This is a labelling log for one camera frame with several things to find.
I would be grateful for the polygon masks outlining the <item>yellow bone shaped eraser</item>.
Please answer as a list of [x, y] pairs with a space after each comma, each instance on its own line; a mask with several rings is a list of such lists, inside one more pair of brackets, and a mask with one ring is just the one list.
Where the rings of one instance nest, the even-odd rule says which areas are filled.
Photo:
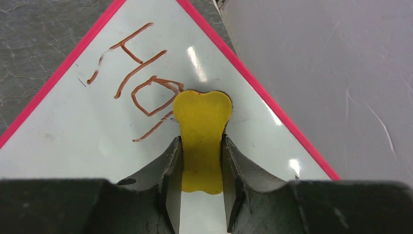
[[220, 91], [186, 90], [173, 103], [183, 146], [182, 190], [218, 195], [223, 191], [221, 142], [232, 113], [229, 96]]

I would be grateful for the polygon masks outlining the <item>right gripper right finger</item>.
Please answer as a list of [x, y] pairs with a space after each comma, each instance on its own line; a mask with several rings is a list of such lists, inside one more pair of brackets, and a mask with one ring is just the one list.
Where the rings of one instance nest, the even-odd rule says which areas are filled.
[[226, 229], [231, 234], [277, 234], [275, 191], [287, 182], [245, 156], [226, 134], [221, 143]]

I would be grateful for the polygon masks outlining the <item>pink framed whiteboard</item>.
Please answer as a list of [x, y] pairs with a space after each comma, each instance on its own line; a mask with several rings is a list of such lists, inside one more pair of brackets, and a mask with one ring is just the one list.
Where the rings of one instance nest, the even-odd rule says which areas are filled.
[[115, 0], [0, 138], [1, 233], [92, 233], [109, 191], [170, 151], [184, 90], [228, 95], [225, 133], [273, 175], [338, 179], [188, 0]]

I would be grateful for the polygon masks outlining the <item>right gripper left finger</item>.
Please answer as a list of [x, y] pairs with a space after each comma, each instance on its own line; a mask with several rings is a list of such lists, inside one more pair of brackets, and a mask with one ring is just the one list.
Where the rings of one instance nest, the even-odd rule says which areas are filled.
[[140, 233], [177, 234], [180, 227], [183, 146], [175, 137], [165, 151], [134, 174], [117, 182], [133, 191], [126, 215]]

